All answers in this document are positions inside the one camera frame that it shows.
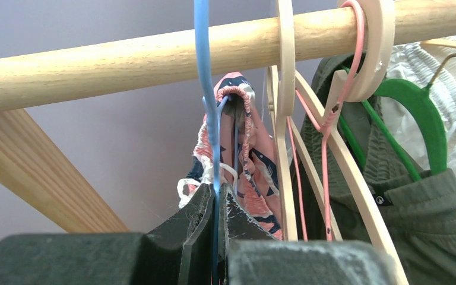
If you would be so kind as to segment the pink patterned shorts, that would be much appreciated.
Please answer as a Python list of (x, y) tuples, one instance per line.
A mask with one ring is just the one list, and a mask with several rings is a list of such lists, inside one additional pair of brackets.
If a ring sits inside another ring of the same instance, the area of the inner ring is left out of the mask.
[(220, 182), (268, 233), (283, 238), (274, 143), (255, 107), (255, 90), (239, 72), (213, 88), (219, 114)]

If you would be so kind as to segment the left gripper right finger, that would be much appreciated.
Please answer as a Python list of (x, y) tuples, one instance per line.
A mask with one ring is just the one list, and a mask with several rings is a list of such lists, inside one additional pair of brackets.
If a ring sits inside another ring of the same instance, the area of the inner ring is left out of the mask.
[(277, 240), (220, 187), (221, 284), (395, 284), (391, 258), (364, 242)]

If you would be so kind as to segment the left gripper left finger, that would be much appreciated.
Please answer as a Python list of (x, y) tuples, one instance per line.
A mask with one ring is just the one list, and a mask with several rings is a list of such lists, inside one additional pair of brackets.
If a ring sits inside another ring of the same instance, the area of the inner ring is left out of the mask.
[(210, 284), (214, 191), (148, 233), (23, 234), (0, 241), (0, 284)]

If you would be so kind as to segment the blue wire hanger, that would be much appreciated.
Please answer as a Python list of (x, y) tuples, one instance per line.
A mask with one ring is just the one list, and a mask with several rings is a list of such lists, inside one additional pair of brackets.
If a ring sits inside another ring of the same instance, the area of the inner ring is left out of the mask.
[(198, 79), (204, 92), (202, 102), (207, 115), (208, 140), (213, 154), (214, 223), (212, 242), (212, 283), (219, 284), (219, 209), (220, 209), (220, 142), (219, 110), (212, 85), (209, 42), (209, 2), (194, 1), (195, 50)]

